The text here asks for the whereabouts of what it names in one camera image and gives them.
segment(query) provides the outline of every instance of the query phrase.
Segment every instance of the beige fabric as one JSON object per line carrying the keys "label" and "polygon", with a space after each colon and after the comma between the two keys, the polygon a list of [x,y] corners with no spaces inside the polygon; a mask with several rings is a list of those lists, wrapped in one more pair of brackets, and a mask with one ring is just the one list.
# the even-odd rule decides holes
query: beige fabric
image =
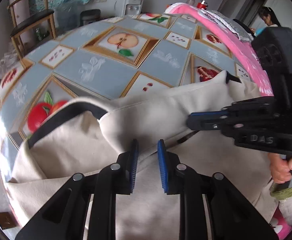
{"label": "beige fabric", "polygon": [[[117,239],[178,239],[179,198],[167,196],[161,187],[156,145],[166,146],[190,130],[185,126],[191,112],[220,110],[233,101],[258,97],[255,84],[230,82],[226,72],[214,79],[141,97],[113,101],[89,101],[109,112],[98,122],[84,113],[41,139],[29,150],[23,143],[16,158],[13,178],[7,183],[11,203],[21,225],[75,172],[96,173],[129,149],[133,138],[140,144],[134,193],[117,197]],[[230,138],[199,132],[170,151],[197,172],[223,172],[270,220],[276,203],[262,193],[270,179],[264,153],[235,147]]]}

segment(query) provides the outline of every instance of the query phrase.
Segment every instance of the trash bin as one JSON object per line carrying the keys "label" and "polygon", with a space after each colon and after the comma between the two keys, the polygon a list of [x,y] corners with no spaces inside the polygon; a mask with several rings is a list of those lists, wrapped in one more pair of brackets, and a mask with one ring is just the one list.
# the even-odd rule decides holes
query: trash bin
{"label": "trash bin", "polygon": [[80,26],[97,22],[101,18],[101,10],[92,9],[92,10],[82,11],[80,13],[79,18],[80,18]]}

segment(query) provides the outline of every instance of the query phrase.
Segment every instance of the red apple illustration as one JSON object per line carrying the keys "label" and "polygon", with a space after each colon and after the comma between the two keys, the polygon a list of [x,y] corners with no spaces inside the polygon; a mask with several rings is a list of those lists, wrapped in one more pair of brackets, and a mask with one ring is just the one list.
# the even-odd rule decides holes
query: red apple illustration
{"label": "red apple illustration", "polygon": [[52,106],[52,108],[49,110],[48,116],[50,116],[52,113],[54,113],[55,111],[57,111],[60,107],[62,107],[63,105],[65,105],[68,101],[67,100],[61,100],[58,101],[56,104],[54,104]]}
{"label": "red apple illustration", "polygon": [[161,14],[158,14],[158,13],[146,13],[146,15],[152,18],[161,17]]}
{"label": "red apple illustration", "polygon": [[41,102],[32,108],[27,118],[27,126],[31,133],[34,133],[48,117],[45,108],[50,110],[51,107],[50,104]]}

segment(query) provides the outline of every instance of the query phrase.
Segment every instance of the pink towel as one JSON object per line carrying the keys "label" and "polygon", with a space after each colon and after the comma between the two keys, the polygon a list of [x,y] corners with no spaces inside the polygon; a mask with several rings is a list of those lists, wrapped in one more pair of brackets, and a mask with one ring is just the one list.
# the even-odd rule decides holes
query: pink towel
{"label": "pink towel", "polygon": [[267,73],[261,64],[249,42],[241,42],[235,34],[228,29],[222,29],[217,23],[210,20],[198,8],[185,3],[175,3],[168,7],[165,13],[188,14],[200,21],[206,28],[218,36],[218,38],[231,50],[249,73],[251,79],[258,85],[261,96],[273,96]]}

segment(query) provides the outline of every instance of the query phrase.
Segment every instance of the sliced apple illustration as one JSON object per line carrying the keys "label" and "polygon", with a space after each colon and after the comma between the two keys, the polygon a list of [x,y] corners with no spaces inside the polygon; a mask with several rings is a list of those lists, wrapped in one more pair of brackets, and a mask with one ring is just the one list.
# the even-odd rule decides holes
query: sliced apple illustration
{"label": "sliced apple illustration", "polygon": [[122,46],[124,48],[132,48],[138,44],[138,38],[134,34],[117,33],[110,36],[107,40],[110,44],[116,44],[117,48]]}
{"label": "sliced apple illustration", "polygon": [[108,38],[108,43],[117,45],[117,48],[123,47],[126,49],[120,49],[119,54],[129,57],[134,56],[131,50],[127,48],[135,47],[138,44],[138,38],[134,34],[130,33],[116,33]]}

